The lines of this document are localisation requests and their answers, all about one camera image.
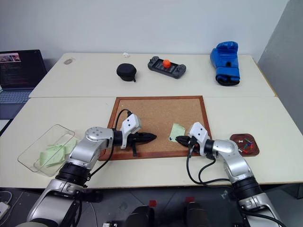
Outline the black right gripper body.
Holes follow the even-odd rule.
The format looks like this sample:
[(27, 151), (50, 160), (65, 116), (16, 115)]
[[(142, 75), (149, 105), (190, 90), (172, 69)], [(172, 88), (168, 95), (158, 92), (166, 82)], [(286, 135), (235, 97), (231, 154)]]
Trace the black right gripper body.
[(198, 142), (194, 136), (189, 139), (188, 148), (189, 151), (198, 151)]

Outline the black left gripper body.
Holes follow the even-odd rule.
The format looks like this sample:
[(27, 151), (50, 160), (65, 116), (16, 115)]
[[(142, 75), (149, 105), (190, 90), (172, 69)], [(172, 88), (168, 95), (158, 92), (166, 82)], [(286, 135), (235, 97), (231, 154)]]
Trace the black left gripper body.
[(136, 150), (136, 143), (139, 143), (143, 134), (140, 132), (137, 132), (135, 134), (130, 134), (127, 137), (127, 146), (131, 147), (133, 150), (133, 157), (137, 156), (137, 150)]

